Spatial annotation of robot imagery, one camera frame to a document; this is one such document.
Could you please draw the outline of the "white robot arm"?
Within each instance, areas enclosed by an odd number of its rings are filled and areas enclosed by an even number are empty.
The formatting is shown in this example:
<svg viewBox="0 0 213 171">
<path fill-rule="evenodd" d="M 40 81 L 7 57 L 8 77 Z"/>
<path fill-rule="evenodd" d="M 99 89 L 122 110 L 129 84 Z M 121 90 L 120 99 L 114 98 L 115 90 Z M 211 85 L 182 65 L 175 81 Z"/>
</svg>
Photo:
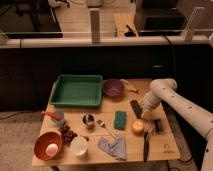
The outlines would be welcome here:
<svg viewBox="0 0 213 171">
<path fill-rule="evenodd" d="M 206 141 L 201 171 L 213 171 L 213 114 L 176 92 L 177 83 L 172 78 L 155 79 L 143 97 L 143 106 L 155 110 L 164 101 L 187 121 Z"/>
</svg>

